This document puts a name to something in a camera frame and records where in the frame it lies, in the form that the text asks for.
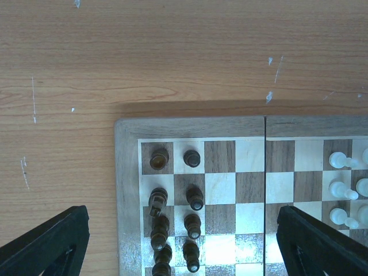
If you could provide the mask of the white pawn piece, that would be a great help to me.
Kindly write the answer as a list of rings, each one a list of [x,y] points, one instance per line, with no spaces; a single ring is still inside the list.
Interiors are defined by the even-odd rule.
[[[343,152],[333,152],[329,156],[329,163],[333,168],[356,168],[359,165],[356,159],[347,157]]]

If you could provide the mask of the white chess piece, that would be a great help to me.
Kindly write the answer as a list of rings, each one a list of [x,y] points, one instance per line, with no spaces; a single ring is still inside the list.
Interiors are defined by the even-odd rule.
[[[336,225],[345,225],[351,229],[359,227],[358,221],[348,217],[347,212],[341,208],[334,208],[329,213],[330,220]]]
[[[343,182],[332,182],[329,186],[329,192],[336,198],[344,198],[347,200],[357,200],[359,194],[348,188]]]

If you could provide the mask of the white rook piece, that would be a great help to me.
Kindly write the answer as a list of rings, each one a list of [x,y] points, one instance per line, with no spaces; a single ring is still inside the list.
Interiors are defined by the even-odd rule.
[[[365,163],[365,164],[368,164],[368,148],[365,149],[362,153],[362,161]]]

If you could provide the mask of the white knight piece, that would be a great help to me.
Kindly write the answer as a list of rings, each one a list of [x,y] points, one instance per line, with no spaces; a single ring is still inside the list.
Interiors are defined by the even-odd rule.
[[[368,197],[368,179],[367,178],[360,179],[356,183],[356,190],[360,195]]]

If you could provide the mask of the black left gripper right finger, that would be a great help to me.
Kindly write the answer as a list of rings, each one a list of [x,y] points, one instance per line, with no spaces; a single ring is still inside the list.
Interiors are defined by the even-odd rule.
[[[367,247],[295,206],[277,218],[277,242],[289,275],[367,275]]]

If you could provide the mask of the white bishop piece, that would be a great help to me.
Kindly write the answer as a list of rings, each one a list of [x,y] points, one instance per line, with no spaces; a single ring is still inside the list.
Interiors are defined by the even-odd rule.
[[[368,226],[368,206],[362,205],[357,211],[357,218],[360,224],[364,227]]]

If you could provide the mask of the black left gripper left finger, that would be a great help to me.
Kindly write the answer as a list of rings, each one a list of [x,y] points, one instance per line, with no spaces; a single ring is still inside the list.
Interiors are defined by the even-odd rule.
[[[2,246],[1,275],[79,275],[89,237],[86,206],[72,206]]]

